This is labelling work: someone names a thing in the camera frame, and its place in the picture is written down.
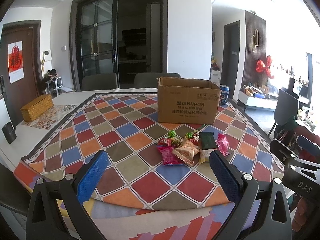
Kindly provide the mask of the beige bread snack packet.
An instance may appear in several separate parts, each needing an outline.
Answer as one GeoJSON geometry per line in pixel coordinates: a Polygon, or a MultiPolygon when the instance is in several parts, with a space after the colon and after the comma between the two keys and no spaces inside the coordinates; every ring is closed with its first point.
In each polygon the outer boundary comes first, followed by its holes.
{"type": "Polygon", "coordinates": [[[172,154],[185,164],[193,167],[195,165],[194,157],[199,151],[200,149],[198,146],[194,145],[189,139],[184,138],[180,146],[172,150],[172,154]]]}

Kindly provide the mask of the brown entrance door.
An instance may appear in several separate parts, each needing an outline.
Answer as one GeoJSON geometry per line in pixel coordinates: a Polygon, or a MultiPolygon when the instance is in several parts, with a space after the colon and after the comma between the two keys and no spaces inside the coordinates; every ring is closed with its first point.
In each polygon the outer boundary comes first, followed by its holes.
{"type": "Polygon", "coordinates": [[[15,126],[21,108],[43,94],[40,66],[41,21],[7,23],[1,34],[1,93],[15,126]]]}

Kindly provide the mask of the brown cardboard box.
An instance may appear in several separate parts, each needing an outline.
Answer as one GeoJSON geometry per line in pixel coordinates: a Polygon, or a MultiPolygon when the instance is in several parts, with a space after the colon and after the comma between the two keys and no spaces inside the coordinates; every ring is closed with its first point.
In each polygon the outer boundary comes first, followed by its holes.
{"type": "Polygon", "coordinates": [[[157,88],[158,122],[212,125],[221,89],[209,80],[160,77],[157,88]]]}

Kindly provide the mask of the grey dining chair right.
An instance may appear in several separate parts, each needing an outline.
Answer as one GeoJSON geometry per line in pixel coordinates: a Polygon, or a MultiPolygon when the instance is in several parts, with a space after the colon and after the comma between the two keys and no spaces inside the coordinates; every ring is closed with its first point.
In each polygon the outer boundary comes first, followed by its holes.
{"type": "Polygon", "coordinates": [[[178,73],[138,73],[135,75],[134,88],[157,88],[160,77],[181,77],[178,73]]]}

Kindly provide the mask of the magenta snack packet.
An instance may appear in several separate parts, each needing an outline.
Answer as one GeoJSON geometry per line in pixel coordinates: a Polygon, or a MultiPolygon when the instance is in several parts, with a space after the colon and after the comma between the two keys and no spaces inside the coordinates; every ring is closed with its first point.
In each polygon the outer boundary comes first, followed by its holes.
{"type": "Polygon", "coordinates": [[[157,146],[158,152],[162,156],[163,165],[166,166],[177,166],[183,165],[183,161],[172,154],[173,147],[171,146],[157,146]]]}

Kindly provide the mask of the grey dining chair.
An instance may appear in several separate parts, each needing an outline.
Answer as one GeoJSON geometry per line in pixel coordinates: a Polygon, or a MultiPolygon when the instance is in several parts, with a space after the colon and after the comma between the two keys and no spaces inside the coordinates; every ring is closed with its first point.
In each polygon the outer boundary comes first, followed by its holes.
{"type": "Polygon", "coordinates": [[[85,76],[81,84],[82,91],[106,90],[116,88],[118,88],[118,82],[115,73],[85,76]]]}
{"type": "Polygon", "coordinates": [[[135,75],[134,88],[157,88],[160,77],[181,77],[178,73],[138,73],[135,75]]]}

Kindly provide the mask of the green bag on chair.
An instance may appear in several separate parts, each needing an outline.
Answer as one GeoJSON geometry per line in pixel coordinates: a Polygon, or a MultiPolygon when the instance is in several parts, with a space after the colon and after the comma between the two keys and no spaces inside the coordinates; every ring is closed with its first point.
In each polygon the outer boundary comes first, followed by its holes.
{"type": "Polygon", "coordinates": [[[277,124],[274,130],[274,139],[277,139],[280,137],[281,133],[284,133],[286,131],[292,131],[298,126],[296,122],[296,117],[291,116],[287,120],[287,122],[284,125],[277,124]]]}

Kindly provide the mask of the white TV cabinet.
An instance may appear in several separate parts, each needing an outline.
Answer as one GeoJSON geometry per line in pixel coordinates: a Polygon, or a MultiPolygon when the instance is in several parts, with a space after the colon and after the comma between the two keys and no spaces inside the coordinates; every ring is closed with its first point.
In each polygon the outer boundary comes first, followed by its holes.
{"type": "Polygon", "coordinates": [[[276,109],[277,100],[262,99],[253,96],[247,96],[244,92],[240,91],[238,94],[238,106],[242,107],[244,111],[247,108],[262,109],[266,111],[273,111],[276,109]]]}

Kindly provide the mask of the dark green snack packet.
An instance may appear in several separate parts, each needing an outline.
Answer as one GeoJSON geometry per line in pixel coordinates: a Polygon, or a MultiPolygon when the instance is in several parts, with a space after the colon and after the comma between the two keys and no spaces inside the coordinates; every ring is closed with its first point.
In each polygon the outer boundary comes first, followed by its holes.
{"type": "Polygon", "coordinates": [[[217,149],[213,132],[199,133],[199,146],[202,150],[217,149]]]}

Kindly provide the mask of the black glass sliding door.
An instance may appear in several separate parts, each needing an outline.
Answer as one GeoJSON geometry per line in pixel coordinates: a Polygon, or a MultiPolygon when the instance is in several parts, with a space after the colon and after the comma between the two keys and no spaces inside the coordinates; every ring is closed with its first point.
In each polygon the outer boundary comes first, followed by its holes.
{"type": "Polygon", "coordinates": [[[168,71],[168,0],[73,0],[69,31],[73,85],[112,74],[119,88],[139,73],[168,71]]]}

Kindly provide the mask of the colourful checkered tablecloth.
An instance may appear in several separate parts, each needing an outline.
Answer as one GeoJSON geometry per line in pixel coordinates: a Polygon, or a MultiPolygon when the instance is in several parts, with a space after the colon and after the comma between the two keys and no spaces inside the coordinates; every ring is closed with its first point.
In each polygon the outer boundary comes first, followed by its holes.
{"type": "Polygon", "coordinates": [[[108,239],[211,239],[233,204],[208,163],[165,166],[157,143],[169,132],[223,134],[227,160],[240,172],[270,181],[283,166],[269,144],[233,106],[220,107],[212,125],[158,122],[157,95],[78,92],[58,96],[59,112],[27,126],[19,136],[17,179],[29,190],[36,180],[77,172],[98,150],[106,170],[84,203],[108,239]]]}

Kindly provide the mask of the red fu door poster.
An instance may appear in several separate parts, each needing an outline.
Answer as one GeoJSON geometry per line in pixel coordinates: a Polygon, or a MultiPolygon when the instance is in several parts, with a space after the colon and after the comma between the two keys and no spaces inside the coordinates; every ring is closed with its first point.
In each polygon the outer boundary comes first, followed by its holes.
{"type": "Polygon", "coordinates": [[[8,44],[8,72],[11,84],[24,78],[22,41],[8,44]]]}

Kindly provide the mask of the blue Pepsi can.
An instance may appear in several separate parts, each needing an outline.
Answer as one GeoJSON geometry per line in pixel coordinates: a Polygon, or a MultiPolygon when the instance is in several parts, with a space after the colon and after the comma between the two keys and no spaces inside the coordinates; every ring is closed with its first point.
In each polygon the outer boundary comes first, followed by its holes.
{"type": "Polygon", "coordinates": [[[229,87],[227,85],[220,85],[220,105],[225,105],[229,96],[229,87]]]}

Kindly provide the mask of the black mug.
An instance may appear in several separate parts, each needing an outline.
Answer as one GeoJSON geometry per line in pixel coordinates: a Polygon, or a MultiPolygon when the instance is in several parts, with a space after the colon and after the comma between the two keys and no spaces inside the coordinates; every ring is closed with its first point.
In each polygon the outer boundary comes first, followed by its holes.
{"type": "Polygon", "coordinates": [[[11,122],[6,123],[2,127],[2,132],[8,144],[11,144],[16,140],[17,135],[15,131],[16,131],[16,127],[11,122]]]}

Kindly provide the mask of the dark side chair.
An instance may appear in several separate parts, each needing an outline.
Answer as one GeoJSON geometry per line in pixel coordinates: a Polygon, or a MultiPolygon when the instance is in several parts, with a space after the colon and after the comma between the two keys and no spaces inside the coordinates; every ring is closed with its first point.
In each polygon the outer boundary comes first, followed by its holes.
{"type": "Polygon", "coordinates": [[[285,125],[292,116],[297,118],[298,109],[298,99],[280,89],[276,109],[274,111],[274,124],[270,129],[268,136],[270,136],[277,125],[285,125]]]}

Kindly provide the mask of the grey dining chair left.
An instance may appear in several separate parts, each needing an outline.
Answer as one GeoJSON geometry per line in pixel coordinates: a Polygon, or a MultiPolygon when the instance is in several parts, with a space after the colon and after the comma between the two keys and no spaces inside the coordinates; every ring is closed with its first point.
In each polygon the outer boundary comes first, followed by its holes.
{"type": "Polygon", "coordinates": [[[85,76],[81,84],[82,91],[106,90],[116,88],[118,88],[118,82],[115,73],[85,76]]]}

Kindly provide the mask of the red bow decoration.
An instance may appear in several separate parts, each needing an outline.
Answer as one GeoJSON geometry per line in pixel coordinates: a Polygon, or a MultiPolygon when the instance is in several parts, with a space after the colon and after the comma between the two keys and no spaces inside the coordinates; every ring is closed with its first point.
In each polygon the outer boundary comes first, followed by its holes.
{"type": "Polygon", "coordinates": [[[257,73],[265,73],[268,78],[274,79],[274,76],[271,73],[271,65],[272,65],[272,57],[271,55],[268,55],[266,57],[266,60],[258,60],[256,62],[255,70],[257,73]]]}

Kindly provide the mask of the red candy packet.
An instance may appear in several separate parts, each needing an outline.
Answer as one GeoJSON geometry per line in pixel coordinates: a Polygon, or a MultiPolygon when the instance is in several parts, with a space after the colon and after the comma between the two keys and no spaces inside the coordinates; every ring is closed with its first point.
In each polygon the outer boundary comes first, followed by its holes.
{"type": "Polygon", "coordinates": [[[157,145],[158,146],[163,146],[163,147],[174,147],[177,148],[180,146],[181,144],[181,140],[176,138],[176,137],[172,137],[172,138],[162,138],[158,141],[157,145]]]}

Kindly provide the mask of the green lollipop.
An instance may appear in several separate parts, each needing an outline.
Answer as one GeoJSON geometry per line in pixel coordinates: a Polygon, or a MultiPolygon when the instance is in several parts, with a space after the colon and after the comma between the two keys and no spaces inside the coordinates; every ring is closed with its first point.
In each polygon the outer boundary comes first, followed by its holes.
{"type": "Polygon", "coordinates": [[[188,132],[185,134],[185,138],[187,138],[188,140],[195,140],[198,141],[199,140],[199,132],[204,129],[206,127],[206,125],[201,125],[199,128],[195,129],[192,132],[188,132]]]}
{"type": "Polygon", "coordinates": [[[163,137],[163,139],[172,139],[176,137],[176,132],[174,130],[170,130],[167,135],[163,137]]]}

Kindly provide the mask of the patterned placemat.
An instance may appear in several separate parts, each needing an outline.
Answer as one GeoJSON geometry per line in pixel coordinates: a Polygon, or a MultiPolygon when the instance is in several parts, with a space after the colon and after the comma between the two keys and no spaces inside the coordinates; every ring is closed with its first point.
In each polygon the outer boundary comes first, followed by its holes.
{"type": "Polygon", "coordinates": [[[50,130],[67,113],[73,110],[76,105],[54,105],[32,122],[22,121],[25,126],[50,130]]]}

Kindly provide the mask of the red white snack packet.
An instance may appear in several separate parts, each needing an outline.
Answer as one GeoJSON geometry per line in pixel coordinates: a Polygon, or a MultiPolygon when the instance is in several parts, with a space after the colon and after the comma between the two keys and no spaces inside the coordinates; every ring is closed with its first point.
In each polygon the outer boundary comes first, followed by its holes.
{"type": "Polygon", "coordinates": [[[187,133],[188,140],[192,142],[195,146],[199,145],[199,134],[198,133],[187,133]]]}

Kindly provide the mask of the pink snack packet right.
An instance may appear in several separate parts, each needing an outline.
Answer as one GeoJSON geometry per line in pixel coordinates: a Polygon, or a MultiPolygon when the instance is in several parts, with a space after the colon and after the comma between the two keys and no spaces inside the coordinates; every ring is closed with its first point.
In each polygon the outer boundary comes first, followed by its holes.
{"type": "Polygon", "coordinates": [[[218,146],[220,153],[224,157],[227,157],[227,155],[229,155],[228,153],[229,141],[227,137],[224,134],[219,133],[217,136],[216,144],[218,146]]]}

